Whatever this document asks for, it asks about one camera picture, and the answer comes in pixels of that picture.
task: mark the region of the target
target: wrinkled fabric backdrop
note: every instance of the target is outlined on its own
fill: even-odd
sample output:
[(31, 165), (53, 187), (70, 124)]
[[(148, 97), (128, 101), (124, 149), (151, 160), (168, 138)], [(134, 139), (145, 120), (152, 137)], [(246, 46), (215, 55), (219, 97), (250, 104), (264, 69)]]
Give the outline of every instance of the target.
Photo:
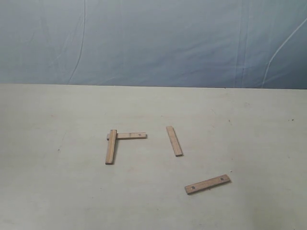
[(307, 0), (2, 0), (0, 83), (307, 88)]

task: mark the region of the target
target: table surface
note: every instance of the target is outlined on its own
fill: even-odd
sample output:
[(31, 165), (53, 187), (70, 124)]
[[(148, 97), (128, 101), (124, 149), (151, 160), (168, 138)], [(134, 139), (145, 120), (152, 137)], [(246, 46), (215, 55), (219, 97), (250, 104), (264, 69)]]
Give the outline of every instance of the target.
[[(0, 229), (305, 230), (306, 114), (299, 90), (1, 84)], [(105, 165), (111, 129), (148, 138)]]

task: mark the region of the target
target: wooden strip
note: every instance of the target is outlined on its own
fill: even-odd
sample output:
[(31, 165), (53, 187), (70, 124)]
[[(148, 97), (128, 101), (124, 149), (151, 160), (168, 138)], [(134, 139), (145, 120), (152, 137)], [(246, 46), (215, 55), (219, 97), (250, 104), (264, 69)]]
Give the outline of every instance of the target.
[(147, 138), (146, 133), (117, 133), (117, 140), (129, 140), (129, 139), (144, 139)]
[(199, 192), (201, 190), (205, 190), (208, 188), (212, 188), (215, 186), (218, 186), (220, 184), (225, 184), (231, 182), (230, 178), (225, 174), (222, 176), (214, 177), (212, 179), (198, 182), (196, 184), (191, 184), (188, 186), (185, 186), (184, 188), (186, 189), (186, 192), (188, 195)]
[(113, 164), (116, 134), (117, 130), (112, 129), (110, 131), (110, 140), (108, 142), (107, 152), (106, 152), (106, 164)]
[(183, 153), (182, 153), (181, 147), (179, 145), (179, 142), (178, 142), (174, 128), (172, 126), (168, 126), (168, 127), (166, 127), (166, 130), (167, 130), (169, 139), (172, 143), (172, 147), (173, 147), (175, 156), (176, 157), (183, 156)]

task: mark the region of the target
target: wooden slat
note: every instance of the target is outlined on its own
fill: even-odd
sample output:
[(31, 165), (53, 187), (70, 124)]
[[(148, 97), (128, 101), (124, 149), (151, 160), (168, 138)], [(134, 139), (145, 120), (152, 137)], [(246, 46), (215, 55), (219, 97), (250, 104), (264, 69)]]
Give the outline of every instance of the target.
[(177, 139), (177, 136), (176, 136), (174, 128), (172, 126), (168, 126), (168, 127), (166, 127), (166, 130), (167, 130), (169, 139), (170, 139), (170, 141), (172, 143), (172, 147), (173, 147), (175, 156), (176, 157), (183, 156), (183, 153), (182, 153), (180, 144), (178, 142), (178, 139)]
[(214, 177), (206, 181), (198, 182), (196, 184), (185, 186), (185, 189), (186, 189), (187, 194), (190, 195), (190, 194), (199, 192), (201, 190), (212, 188), (212, 187), (218, 186), (220, 184), (225, 184), (228, 182), (231, 182), (230, 178), (227, 175), (222, 175), (222, 176)]
[(146, 133), (117, 133), (117, 140), (129, 140), (129, 139), (144, 139), (146, 138)]
[(107, 152), (106, 152), (106, 164), (113, 164), (114, 162), (116, 134), (117, 134), (117, 130), (112, 129), (110, 131), (110, 139), (107, 145)]

